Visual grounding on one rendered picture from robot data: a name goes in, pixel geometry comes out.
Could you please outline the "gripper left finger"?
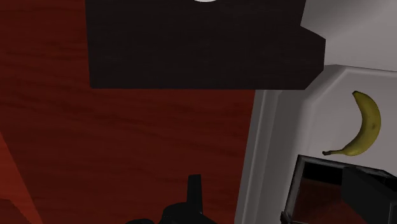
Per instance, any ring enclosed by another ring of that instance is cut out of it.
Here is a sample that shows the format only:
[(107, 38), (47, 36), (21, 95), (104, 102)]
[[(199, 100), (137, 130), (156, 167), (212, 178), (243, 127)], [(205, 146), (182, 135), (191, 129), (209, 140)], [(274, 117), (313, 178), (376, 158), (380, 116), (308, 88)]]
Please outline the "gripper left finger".
[(158, 224), (217, 224), (203, 214), (200, 174), (188, 176), (186, 202), (167, 206)]

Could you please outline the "white table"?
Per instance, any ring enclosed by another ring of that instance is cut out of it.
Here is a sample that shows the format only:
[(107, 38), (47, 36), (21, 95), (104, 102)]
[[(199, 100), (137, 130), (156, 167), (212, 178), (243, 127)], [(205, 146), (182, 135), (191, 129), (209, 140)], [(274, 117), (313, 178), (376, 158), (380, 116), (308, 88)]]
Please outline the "white table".
[(280, 224), (297, 156), (322, 157), (357, 134), (354, 91), (377, 103), (381, 130), (366, 153), (334, 160), (397, 176), (397, 71), (326, 66), (305, 90), (256, 91), (234, 224)]

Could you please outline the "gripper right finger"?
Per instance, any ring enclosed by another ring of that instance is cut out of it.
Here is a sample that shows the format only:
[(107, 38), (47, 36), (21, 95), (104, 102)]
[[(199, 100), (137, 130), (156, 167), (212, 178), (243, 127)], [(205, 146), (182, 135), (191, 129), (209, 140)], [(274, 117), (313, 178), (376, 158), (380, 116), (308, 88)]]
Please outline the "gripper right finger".
[(342, 200), (367, 224), (397, 224), (397, 177), (383, 170), (345, 167)]

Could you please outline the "black open box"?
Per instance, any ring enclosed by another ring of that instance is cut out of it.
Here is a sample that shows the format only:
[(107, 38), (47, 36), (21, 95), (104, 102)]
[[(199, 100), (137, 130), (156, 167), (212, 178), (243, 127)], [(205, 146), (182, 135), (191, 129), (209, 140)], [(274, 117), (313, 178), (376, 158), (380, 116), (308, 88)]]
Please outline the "black open box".
[(289, 188), (282, 224), (367, 224), (342, 200), (345, 167), (371, 167), (299, 155)]

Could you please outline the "yellow banana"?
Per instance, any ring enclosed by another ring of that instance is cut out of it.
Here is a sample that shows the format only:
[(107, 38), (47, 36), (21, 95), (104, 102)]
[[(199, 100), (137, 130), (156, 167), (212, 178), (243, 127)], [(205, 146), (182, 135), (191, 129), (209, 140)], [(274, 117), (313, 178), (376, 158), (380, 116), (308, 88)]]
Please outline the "yellow banana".
[(361, 113), (361, 127), (357, 135), (342, 149), (323, 151), (324, 156), (357, 156), (368, 150), (376, 141), (381, 128), (381, 115), (377, 103), (367, 94), (355, 90), (352, 93)]

